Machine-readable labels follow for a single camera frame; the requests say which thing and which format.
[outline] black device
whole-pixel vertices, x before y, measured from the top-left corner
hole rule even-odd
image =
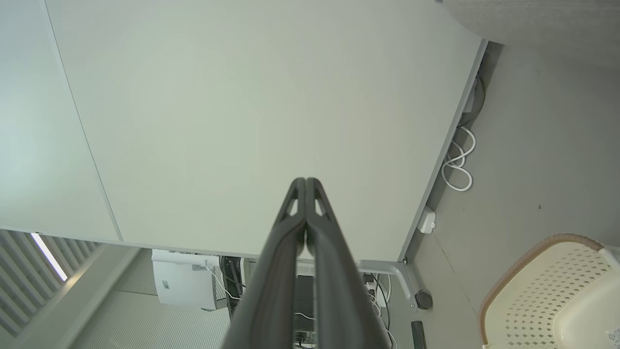
[[[228,291],[233,297],[239,298],[243,292],[241,284],[241,268],[239,264],[241,263],[241,258],[239,257],[228,257],[221,256],[219,258],[219,269],[222,272],[224,288]],[[228,314],[232,317],[237,306],[239,305],[239,301],[235,298],[227,297],[228,303]]]
[[[298,276],[295,278],[293,312],[295,312],[294,329],[302,331],[314,331],[314,321],[308,317],[314,317],[314,278],[312,276]]]
[[[291,183],[221,348],[290,349],[299,339],[293,336],[295,268],[304,244],[314,255],[319,348],[389,348],[316,178]]]
[[[412,321],[411,332],[414,335],[414,349],[427,349],[426,338],[424,337],[424,326],[422,325],[422,321]]]

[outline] black cable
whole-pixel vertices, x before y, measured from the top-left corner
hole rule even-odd
[[[234,280],[235,286],[237,286],[237,293],[238,294],[242,294],[243,293],[243,289],[242,289],[243,286],[241,286],[241,281],[237,280],[237,271],[234,269],[234,263],[233,263],[233,261],[231,259],[228,260],[228,265],[230,266],[231,272],[233,273],[232,274],[232,278]]]
[[[244,284],[240,283],[239,281],[235,281],[235,280],[233,280],[230,276],[228,276],[228,275],[224,274],[224,271],[223,271],[223,270],[221,270],[221,268],[220,268],[220,272],[222,272],[222,276],[224,276],[224,277],[225,277],[228,281],[232,282],[233,284],[235,284],[235,285],[241,285],[241,287],[245,287],[245,286],[246,286],[246,285],[244,285]]]
[[[374,276],[374,274],[371,274],[374,278],[374,281],[377,283],[377,286],[379,286],[379,289],[381,290],[381,295],[383,296],[383,301],[385,301],[386,303],[386,309],[387,309],[387,330],[389,331],[389,323],[390,323],[390,318],[389,318],[389,306],[388,306],[388,300],[386,298],[386,293],[385,291],[383,291],[383,288],[381,287],[381,285],[379,284],[379,280],[377,280],[377,278]]]
[[[468,123],[474,121],[478,117],[478,115],[480,114],[480,111],[482,110],[482,106],[484,105],[484,100],[487,97],[487,87],[484,85],[484,81],[482,80],[482,77],[480,76],[480,74],[476,74],[476,76],[478,77],[478,83],[482,87],[482,101],[480,102],[480,107],[478,107],[478,110],[476,110],[475,112],[467,113],[467,114],[474,114],[474,116],[470,117],[469,120],[465,122],[459,123],[458,127],[465,126]]]
[[[375,285],[374,285],[374,297],[376,298],[377,297],[377,287],[379,287],[379,281],[377,281],[377,278],[374,277],[374,274],[371,274],[371,275],[373,276],[374,283],[375,283]]]

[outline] desk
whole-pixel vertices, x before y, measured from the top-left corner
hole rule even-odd
[[[47,11],[0,1],[0,229],[118,241]]]
[[[431,0],[46,3],[120,242],[219,255],[313,176],[400,259],[485,45]]]

